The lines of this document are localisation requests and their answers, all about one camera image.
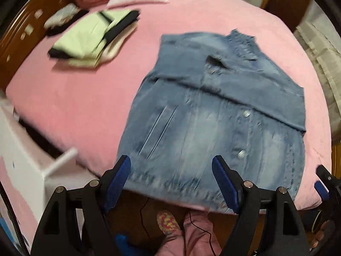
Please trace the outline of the blue denim jacket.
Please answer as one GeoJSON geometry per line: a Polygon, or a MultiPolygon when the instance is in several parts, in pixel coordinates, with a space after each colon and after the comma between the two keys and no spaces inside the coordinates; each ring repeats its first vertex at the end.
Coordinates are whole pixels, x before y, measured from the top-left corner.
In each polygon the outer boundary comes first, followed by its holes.
{"type": "Polygon", "coordinates": [[[296,197],[305,167],[303,88],[252,36],[233,30],[162,35],[118,147],[131,159],[125,188],[226,213],[212,172],[220,155],[258,187],[296,197]]]}

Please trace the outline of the white bedside cabinet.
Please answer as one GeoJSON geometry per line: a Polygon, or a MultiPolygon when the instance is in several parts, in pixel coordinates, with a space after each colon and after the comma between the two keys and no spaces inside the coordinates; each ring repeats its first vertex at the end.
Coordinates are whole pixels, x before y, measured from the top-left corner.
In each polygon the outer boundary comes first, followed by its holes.
{"type": "Polygon", "coordinates": [[[76,157],[76,148],[57,158],[43,151],[15,118],[14,107],[1,98],[1,183],[28,245],[58,186],[73,190],[95,179],[76,157]]]}

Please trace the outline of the pink trouser leg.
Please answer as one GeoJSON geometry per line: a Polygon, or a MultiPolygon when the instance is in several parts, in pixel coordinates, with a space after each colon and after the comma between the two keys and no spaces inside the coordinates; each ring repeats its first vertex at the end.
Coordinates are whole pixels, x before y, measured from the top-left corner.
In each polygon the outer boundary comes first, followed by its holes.
{"type": "Polygon", "coordinates": [[[205,211],[189,211],[181,231],[165,235],[156,255],[220,255],[222,249],[205,211]]]}

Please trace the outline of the colourful knitted slipper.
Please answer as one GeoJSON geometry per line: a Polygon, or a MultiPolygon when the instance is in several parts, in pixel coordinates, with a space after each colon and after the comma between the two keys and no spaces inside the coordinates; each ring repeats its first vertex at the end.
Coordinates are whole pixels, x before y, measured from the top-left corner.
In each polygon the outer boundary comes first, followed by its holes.
{"type": "Polygon", "coordinates": [[[164,235],[170,235],[174,232],[181,231],[173,214],[166,210],[158,212],[157,224],[164,235]]]}

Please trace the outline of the pink bed blanket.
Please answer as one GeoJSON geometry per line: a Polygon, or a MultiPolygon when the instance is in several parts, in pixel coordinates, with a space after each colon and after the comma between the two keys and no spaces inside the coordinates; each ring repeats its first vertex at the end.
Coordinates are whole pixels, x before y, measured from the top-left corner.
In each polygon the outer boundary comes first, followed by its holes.
{"type": "Polygon", "coordinates": [[[122,9],[139,10],[137,29],[119,54],[97,68],[74,68],[47,52],[60,36],[42,40],[19,67],[6,95],[19,116],[61,150],[77,148],[80,162],[102,175],[117,159],[136,93],[154,68],[162,35],[233,30],[252,36],[261,51],[303,88],[305,167],[297,209],[316,207],[316,168],[331,167],[328,109],[316,71],[288,27],[242,0],[169,0],[122,9]]]}

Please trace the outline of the white sheer curtain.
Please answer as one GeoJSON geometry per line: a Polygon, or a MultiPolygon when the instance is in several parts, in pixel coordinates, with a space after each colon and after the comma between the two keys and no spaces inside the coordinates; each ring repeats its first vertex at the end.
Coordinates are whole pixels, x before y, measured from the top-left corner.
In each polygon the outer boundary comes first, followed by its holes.
{"type": "Polygon", "coordinates": [[[311,1],[294,31],[317,73],[327,102],[332,143],[340,142],[340,36],[322,8],[311,1]]]}

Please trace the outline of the green black folded garment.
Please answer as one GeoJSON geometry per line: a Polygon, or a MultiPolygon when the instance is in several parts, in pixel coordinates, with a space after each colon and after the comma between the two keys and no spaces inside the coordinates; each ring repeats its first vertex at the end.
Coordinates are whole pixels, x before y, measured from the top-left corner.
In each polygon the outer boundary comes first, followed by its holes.
{"type": "Polygon", "coordinates": [[[50,58],[96,59],[126,27],[138,21],[139,10],[101,10],[86,15],[53,44],[50,58]]]}

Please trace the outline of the cream folded garment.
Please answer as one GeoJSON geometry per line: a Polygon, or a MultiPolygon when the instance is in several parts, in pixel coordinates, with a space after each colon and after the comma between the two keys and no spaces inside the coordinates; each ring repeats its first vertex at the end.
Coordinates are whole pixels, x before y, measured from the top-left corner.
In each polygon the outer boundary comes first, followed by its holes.
{"type": "Polygon", "coordinates": [[[131,34],[137,29],[138,21],[133,22],[126,27],[112,42],[103,50],[103,52],[96,59],[86,60],[67,60],[67,64],[75,68],[92,69],[97,68],[99,65],[113,60],[120,52],[124,42],[130,37],[131,34]]]}

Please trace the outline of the wooden headboard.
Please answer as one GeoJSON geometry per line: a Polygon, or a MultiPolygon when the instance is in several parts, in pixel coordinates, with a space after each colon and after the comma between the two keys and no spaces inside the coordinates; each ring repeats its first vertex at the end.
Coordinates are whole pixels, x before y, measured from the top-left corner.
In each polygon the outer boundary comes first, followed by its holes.
{"type": "Polygon", "coordinates": [[[1,90],[4,91],[20,65],[45,37],[48,18],[73,0],[29,0],[1,38],[1,90]]]}

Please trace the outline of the grey patterned folded garment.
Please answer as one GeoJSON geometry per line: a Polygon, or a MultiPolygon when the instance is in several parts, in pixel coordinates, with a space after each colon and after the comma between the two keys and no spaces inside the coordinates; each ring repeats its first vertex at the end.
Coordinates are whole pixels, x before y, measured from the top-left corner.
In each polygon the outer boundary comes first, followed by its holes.
{"type": "Polygon", "coordinates": [[[68,23],[80,11],[81,9],[75,4],[69,3],[67,6],[64,6],[51,17],[49,17],[44,24],[44,28],[51,29],[55,27],[61,27],[62,25],[68,23]]]}

